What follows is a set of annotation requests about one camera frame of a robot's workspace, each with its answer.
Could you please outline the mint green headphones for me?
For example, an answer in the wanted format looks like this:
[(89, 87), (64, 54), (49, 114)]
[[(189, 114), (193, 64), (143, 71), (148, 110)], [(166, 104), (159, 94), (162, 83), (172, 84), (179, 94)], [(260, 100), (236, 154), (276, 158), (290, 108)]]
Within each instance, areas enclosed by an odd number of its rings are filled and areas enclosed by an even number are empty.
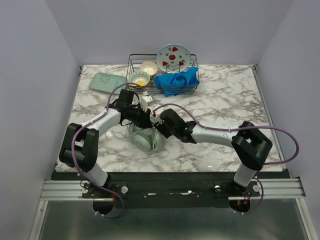
[(159, 150), (165, 139), (156, 128), (139, 128), (134, 123), (128, 125), (127, 131), (131, 141), (142, 151)]

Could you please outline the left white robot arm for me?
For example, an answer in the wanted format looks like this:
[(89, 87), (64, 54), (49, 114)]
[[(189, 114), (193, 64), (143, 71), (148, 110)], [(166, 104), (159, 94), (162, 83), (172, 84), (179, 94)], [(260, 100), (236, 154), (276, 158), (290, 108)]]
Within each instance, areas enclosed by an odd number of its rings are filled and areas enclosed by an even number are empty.
[(110, 194), (111, 185), (108, 183), (110, 177), (97, 163), (99, 138), (124, 120), (142, 129), (152, 127), (151, 110), (142, 107), (140, 102), (133, 104), (136, 95), (122, 89), (114, 102), (108, 99), (102, 113), (85, 123), (71, 123), (66, 128), (58, 159), (91, 181), (93, 191), (101, 198)]

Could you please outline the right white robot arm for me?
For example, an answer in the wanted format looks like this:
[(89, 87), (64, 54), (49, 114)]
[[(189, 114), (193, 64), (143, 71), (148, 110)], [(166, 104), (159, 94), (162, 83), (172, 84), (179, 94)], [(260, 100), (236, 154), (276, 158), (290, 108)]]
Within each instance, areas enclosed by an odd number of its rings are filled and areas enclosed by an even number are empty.
[(233, 148), (241, 161), (232, 182), (230, 191), (241, 196), (248, 190), (251, 179), (264, 166), (273, 146), (260, 130), (248, 121), (231, 132), (219, 131), (213, 127), (202, 127), (195, 120), (184, 121), (173, 109), (156, 110), (154, 127), (165, 137), (176, 137), (183, 143), (210, 143)]

